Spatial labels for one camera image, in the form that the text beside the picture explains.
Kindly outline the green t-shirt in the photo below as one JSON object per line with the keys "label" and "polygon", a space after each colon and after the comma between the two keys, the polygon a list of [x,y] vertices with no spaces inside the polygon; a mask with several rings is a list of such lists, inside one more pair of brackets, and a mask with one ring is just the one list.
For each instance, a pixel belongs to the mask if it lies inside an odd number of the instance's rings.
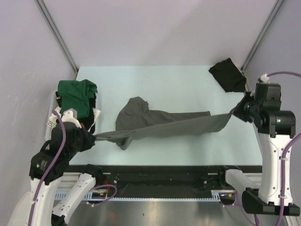
{"label": "green t-shirt", "polygon": [[77,111],[77,118],[89,116],[89,100],[97,93],[97,85],[89,80],[59,81],[57,93],[61,97],[61,110],[65,112],[71,108]]}

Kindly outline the white printed t-shirt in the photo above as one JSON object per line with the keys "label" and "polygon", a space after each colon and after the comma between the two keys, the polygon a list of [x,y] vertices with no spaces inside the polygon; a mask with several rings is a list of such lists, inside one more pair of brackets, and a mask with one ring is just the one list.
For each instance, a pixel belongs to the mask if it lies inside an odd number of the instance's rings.
{"label": "white printed t-shirt", "polygon": [[[80,123],[82,123],[84,125],[84,127],[86,129],[88,129],[88,131],[92,131],[92,128],[95,126],[96,123],[96,119],[100,116],[101,111],[99,109],[96,108],[92,108],[93,110],[93,115],[94,116],[88,116],[86,118],[82,118],[79,120]],[[46,125],[49,126],[50,128],[54,128],[57,124],[56,122],[57,117],[54,114],[51,114],[51,116],[49,117]]]}

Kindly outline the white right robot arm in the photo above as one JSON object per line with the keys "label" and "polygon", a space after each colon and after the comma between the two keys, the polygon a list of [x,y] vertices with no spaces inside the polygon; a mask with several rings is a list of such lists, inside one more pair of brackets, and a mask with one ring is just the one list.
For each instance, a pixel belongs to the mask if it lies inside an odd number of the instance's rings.
{"label": "white right robot arm", "polygon": [[237,118],[255,125],[262,154],[261,184],[251,182],[243,172],[229,169],[218,175],[222,189],[234,187],[241,194],[248,214],[299,216],[290,190],[290,150],[296,139],[296,117],[281,110],[281,87],[258,82],[254,92],[246,92],[233,110]]}

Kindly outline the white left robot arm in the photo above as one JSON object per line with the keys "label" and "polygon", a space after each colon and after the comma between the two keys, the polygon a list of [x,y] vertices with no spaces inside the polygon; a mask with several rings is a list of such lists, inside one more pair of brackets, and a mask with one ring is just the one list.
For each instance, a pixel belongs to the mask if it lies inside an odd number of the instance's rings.
{"label": "white left robot arm", "polygon": [[68,194],[54,205],[55,195],[70,160],[78,152],[95,145],[95,136],[85,128],[65,122],[56,125],[51,139],[31,159],[30,184],[27,192],[15,207],[8,222],[10,226],[66,226],[84,196],[103,185],[101,167],[86,165],[76,184]]}

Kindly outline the folded black t-shirt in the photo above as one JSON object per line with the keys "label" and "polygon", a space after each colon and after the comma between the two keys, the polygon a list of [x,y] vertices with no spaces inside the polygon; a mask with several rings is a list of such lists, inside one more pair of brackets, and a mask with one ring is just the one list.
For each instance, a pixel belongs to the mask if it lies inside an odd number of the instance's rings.
{"label": "folded black t-shirt", "polygon": [[239,71],[230,58],[216,63],[209,69],[209,72],[225,92],[246,91],[246,77]]}

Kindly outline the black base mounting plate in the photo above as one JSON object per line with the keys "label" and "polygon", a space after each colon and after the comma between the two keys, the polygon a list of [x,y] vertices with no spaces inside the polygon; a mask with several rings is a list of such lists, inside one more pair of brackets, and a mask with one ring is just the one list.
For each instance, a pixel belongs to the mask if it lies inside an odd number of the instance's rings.
{"label": "black base mounting plate", "polygon": [[211,190],[232,190],[225,182],[229,169],[260,173],[261,166],[101,166],[105,180],[117,187],[117,193],[138,195],[196,194]]}

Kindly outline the grey t-shirt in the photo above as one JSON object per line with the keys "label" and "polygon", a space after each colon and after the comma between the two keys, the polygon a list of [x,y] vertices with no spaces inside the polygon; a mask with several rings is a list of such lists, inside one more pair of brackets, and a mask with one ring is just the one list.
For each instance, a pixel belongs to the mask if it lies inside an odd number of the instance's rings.
{"label": "grey t-shirt", "polygon": [[211,115],[209,111],[169,113],[151,110],[147,101],[134,97],[119,112],[115,130],[95,137],[97,141],[109,141],[126,150],[132,141],[146,137],[200,136],[219,132],[230,118],[230,113]]}

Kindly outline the black t-shirt in basket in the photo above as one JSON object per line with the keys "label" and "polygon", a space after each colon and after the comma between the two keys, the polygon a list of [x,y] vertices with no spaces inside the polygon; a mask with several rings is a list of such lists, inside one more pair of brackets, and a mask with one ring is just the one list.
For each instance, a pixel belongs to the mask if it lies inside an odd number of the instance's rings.
{"label": "black t-shirt in basket", "polygon": [[[59,107],[61,107],[61,103],[62,103],[61,97],[58,95],[57,92],[56,92],[56,97],[57,97],[57,102],[58,102],[58,104],[59,104]],[[92,99],[89,100],[89,103],[90,103],[90,112],[89,112],[89,116],[90,116],[90,115],[91,115],[91,116],[94,116],[94,115],[93,115],[93,110],[92,110],[92,108],[95,108],[95,101],[96,101],[96,96],[95,96],[95,94],[94,94],[94,98],[92,98]]]}

